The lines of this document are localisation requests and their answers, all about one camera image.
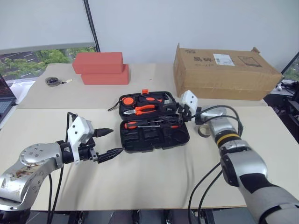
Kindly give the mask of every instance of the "tape measure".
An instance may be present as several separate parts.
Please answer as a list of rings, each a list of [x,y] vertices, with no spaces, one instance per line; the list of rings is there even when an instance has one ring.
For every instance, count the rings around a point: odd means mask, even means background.
[[[69,82],[71,82],[71,81],[73,81],[73,80],[72,80],[72,79],[69,79],[69,80],[63,82],[63,81],[60,81],[60,80],[59,80],[58,78],[56,78],[56,77],[48,77],[48,78],[45,79],[46,84],[47,84],[48,86],[50,86],[50,87],[58,86],[58,85],[60,85],[60,84],[69,83]]]

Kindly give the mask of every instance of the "electrical cable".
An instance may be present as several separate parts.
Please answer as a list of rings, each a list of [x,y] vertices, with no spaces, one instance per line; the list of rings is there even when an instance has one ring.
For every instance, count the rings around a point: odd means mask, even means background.
[[[120,101],[117,101],[117,103],[113,107],[109,108],[108,111],[114,110],[119,103],[120,103]]]
[[[75,116],[75,114],[73,114],[71,112],[67,112],[67,115],[66,115],[67,118],[66,118],[65,142],[67,142],[67,140],[68,140],[67,130],[69,129],[69,126],[70,126],[70,115],[73,117],[73,116]],[[63,173],[64,173],[64,167],[62,167],[60,169],[59,182],[58,182],[57,191],[56,191],[56,195],[55,195],[55,199],[54,199],[54,203],[53,203],[53,208],[52,208],[52,212],[51,212],[51,216],[50,216],[48,224],[52,223],[52,219],[53,219],[53,216],[54,216],[54,211],[55,211],[55,208],[56,208],[56,204],[57,204],[57,200],[58,200],[58,195],[59,195],[59,191],[60,191],[60,186],[61,186],[61,182],[62,182]]]
[[[53,188],[53,183],[52,183],[52,177],[51,177],[51,174],[49,174],[49,181],[50,181],[50,195],[49,195],[49,205],[48,205],[48,218],[47,218],[47,224],[49,223],[49,220],[50,220],[50,214],[51,214],[51,201],[52,201],[52,188]]]
[[[199,206],[198,206],[198,210],[197,210],[197,219],[198,219],[198,223],[200,224],[200,215],[199,215],[199,212],[201,210],[201,206],[202,206],[202,203],[205,199],[205,196],[206,194],[208,193],[209,189],[212,187],[212,185],[216,182],[216,180],[221,176],[222,174],[222,171],[219,172],[219,174],[212,180],[212,182],[210,183],[210,185],[207,187],[206,191],[204,192],[204,194],[202,195],[201,197],[201,200],[200,200],[200,203],[199,203]]]
[[[294,95],[295,92],[291,92],[293,90],[289,89],[288,87],[285,86],[285,90],[287,90],[290,94]]]
[[[232,111],[235,113],[236,118],[237,118],[238,120],[240,120],[240,117],[239,117],[237,111],[236,111],[233,107],[231,107],[231,106],[227,106],[227,105],[216,105],[216,106],[211,106],[211,107],[209,107],[209,108],[206,108],[206,109],[202,110],[201,112],[198,112],[198,113],[194,114],[194,115],[191,116],[190,118],[191,118],[191,119],[192,119],[192,118],[195,118],[196,116],[199,116],[199,115],[201,115],[201,114],[203,114],[203,113],[205,113],[205,112],[207,112],[207,111],[210,111],[210,110],[215,109],[215,108],[221,108],[221,107],[228,108],[228,109],[232,110]]]
[[[220,163],[218,163],[216,166],[214,166],[199,182],[198,184],[196,184],[196,186],[194,187],[191,195],[190,195],[190,198],[189,198],[189,204],[188,204],[188,220],[189,220],[189,224],[192,224],[192,221],[191,221],[191,201],[192,201],[192,198],[193,198],[193,194],[194,192],[196,191],[196,189],[199,187],[199,185],[217,168],[220,166]]]
[[[86,11],[86,15],[87,15],[87,18],[88,18],[88,22],[89,22],[90,30],[91,30],[91,32],[92,32],[93,39],[94,39],[94,42],[95,42],[95,49],[96,49],[96,52],[101,52],[101,51],[100,51],[99,42],[98,42],[98,38],[97,38],[97,34],[96,34],[95,29],[94,29],[92,13],[91,13],[91,11],[90,11],[90,7],[89,7],[88,0],[83,0],[83,3],[84,3],[84,6],[85,6],[85,11]]]
[[[238,118],[235,118],[233,116],[229,116],[229,115],[220,115],[220,116],[215,116],[215,117],[211,117],[207,120],[205,120],[204,123],[210,121],[210,120],[213,120],[213,119],[216,119],[216,118],[232,118],[232,119],[235,119],[237,122],[238,122],[238,135],[241,137],[242,136],[242,133],[243,133],[243,125],[241,123],[241,121],[238,119]]]

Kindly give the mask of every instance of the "open tool case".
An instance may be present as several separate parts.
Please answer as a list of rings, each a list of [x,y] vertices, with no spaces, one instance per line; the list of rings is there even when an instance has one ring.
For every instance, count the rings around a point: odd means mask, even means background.
[[[178,103],[169,92],[143,90],[123,95],[119,102],[121,144],[127,152],[168,149],[189,141],[187,127],[176,114]]]

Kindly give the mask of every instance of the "laptop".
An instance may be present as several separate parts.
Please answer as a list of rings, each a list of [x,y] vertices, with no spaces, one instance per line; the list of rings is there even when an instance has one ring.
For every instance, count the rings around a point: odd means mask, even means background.
[[[10,90],[2,75],[0,75],[0,123],[5,118],[9,110],[16,105],[17,98]]]

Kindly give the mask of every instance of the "white table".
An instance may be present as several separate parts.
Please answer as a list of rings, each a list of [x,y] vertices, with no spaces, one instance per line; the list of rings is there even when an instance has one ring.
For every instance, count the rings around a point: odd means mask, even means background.
[[[19,108],[110,108],[120,96],[149,91],[169,91],[176,100],[172,64],[130,64],[129,85],[84,85],[81,75],[71,64],[50,64],[29,90]],[[48,87],[45,78],[58,77],[72,82]],[[230,106],[267,106],[263,101],[200,99],[200,106],[225,104]]]
[[[265,160],[269,181],[299,198],[299,146],[270,107],[235,107],[244,124],[243,139]],[[66,113],[76,112],[92,121],[94,128],[114,132],[95,139],[96,151],[120,147],[118,111],[106,109],[18,109],[0,131],[0,173],[18,159],[20,151],[34,143],[64,139]],[[200,137],[195,124],[187,123],[190,141],[183,147],[149,153],[122,152],[97,164],[81,162],[65,166],[57,210],[117,210],[186,208],[195,184],[219,162],[212,138]],[[204,189],[216,173],[195,193],[197,207]],[[52,173],[53,192],[59,171]],[[33,210],[47,210],[49,180],[41,187]],[[210,189],[203,207],[238,207],[245,202],[238,189],[221,177]]]

